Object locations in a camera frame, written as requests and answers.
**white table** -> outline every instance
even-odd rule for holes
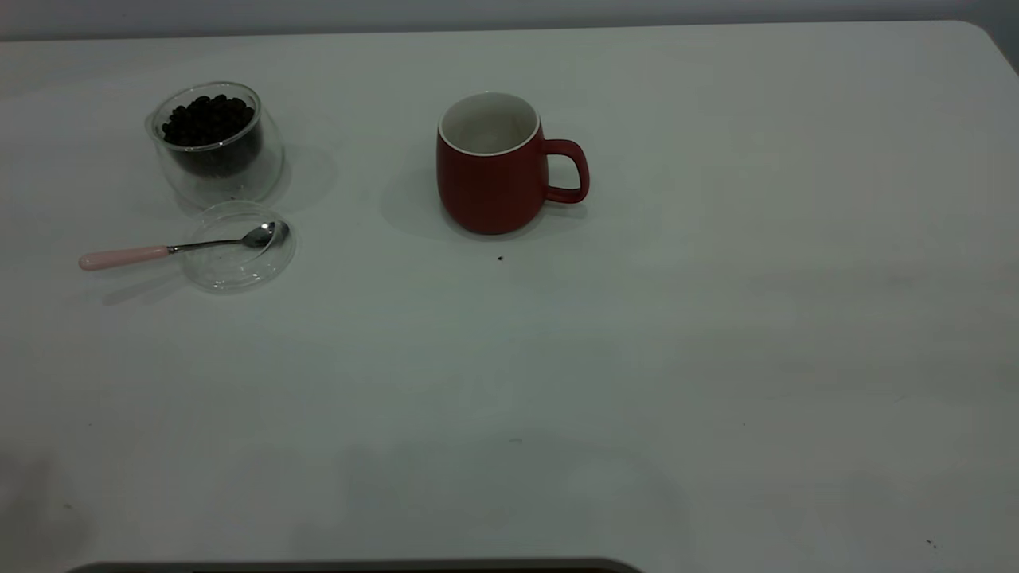
[[[0,77],[5,573],[1019,567],[1019,81],[976,28],[2,44]],[[279,124],[290,267],[78,270],[181,238],[142,121],[211,80]],[[485,89],[583,146],[583,205],[446,222],[435,122]]]

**metal spoon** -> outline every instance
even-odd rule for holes
[[[273,235],[278,236],[282,240],[289,230],[289,227],[284,222],[280,222],[278,228],[275,221],[266,222],[253,228],[251,232],[240,239],[232,241],[209,241],[206,243],[193,243],[191,245],[159,245],[156,247],[142,247],[140,249],[89,253],[88,255],[83,255],[77,260],[77,266],[82,267],[82,270],[100,270],[115,266],[130,265],[142,261],[151,261],[153,259],[162,259],[174,253],[183,253],[219,245],[244,245],[251,249],[265,249],[269,242],[272,241]]]

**red mug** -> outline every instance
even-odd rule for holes
[[[435,155],[442,205],[474,232],[516,230],[546,199],[580,203],[590,187],[580,146],[546,140],[538,112],[509,94],[485,92],[453,104],[439,121]],[[580,189],[548,187],[549,155],[573,160]]]

